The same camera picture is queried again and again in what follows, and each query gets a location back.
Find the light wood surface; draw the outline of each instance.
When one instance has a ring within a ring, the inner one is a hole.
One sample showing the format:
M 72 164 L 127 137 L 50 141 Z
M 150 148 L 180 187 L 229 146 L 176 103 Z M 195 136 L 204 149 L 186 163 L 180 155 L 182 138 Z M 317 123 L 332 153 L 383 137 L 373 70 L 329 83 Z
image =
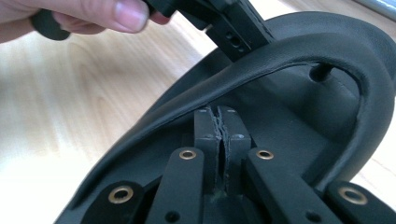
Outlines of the light wood surface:
M 322 10 L 396 24 L 348 0 L 252 0 L 265 19 Z M 0 223 L 51 223 L 78 184 L 149 106 L 215 46 L 180 15 L 138 35 L 106 31 L 0 45 Z M 354 178 L 396 209 L 396 121 Z

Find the fingernail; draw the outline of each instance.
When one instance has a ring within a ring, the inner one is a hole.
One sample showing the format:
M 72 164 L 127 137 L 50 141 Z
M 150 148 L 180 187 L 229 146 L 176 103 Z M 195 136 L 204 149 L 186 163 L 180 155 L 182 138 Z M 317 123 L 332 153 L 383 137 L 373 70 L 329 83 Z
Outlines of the fingernail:
M 120 0 L 116 4 L 116 21 L 131 33 L 137 33 L 146 26 L 149 8 L 141 0 Z

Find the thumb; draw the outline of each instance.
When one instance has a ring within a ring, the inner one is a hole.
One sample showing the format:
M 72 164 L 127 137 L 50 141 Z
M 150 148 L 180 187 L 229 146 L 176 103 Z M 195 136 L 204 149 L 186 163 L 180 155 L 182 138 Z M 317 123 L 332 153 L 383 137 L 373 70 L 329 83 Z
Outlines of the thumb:
M 46 8 L 125 33 L 143 30 L 149 8 L 141 0 L 25 0 L 31 7 Z

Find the hand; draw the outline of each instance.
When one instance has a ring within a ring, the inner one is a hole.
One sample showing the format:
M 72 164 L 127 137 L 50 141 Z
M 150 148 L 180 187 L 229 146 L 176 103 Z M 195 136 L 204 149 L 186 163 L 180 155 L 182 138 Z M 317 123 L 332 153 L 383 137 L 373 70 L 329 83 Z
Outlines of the hand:
M 29 17 L 40 8 L 71 33 L 93 35 L 106 28 L 135 34 L 148 19 L 159 24 L 169 22 L 156 12 L 149 18 L 149 8 L 141 0 L 0 0 L 0 43 L 33 31 Z

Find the brass insert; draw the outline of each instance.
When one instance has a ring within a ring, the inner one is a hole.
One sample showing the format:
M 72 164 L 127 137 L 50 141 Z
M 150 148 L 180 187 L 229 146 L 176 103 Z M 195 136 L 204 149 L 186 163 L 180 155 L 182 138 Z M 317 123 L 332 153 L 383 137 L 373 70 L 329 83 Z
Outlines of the brass insert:
M 126 203 L 134 197 L 134 190 L 129 186 L 119 186 L 111 190 L 108 200 L 111 203 Z
M 367 197 L 356 189 L 342 187 L 338 190 L 338 193 L 341 195 L 341 197 L 343 197 L 343 199 L 349 201 L 350 203 L 358 205 L 365 205 L 368 203 Z
M 197 156 L 197 154 L 196 154 L 196 152 L 194 152 L 194 151 L 192 151 L 192 150 L 184 150 L 184 151 L 181 151 L 181 152 L 178 154 L 178 156 L 179 156 L 181 159 L 188 161 L 188 160 L 194 159 L 194 158 Z
M 272 152 L 268 151 L 268 150 L 257 151 L 256 155 L 260 159 L 267 160 L 267 161 L 269 161 L 269 160 L 274 158 L 274 154 Z

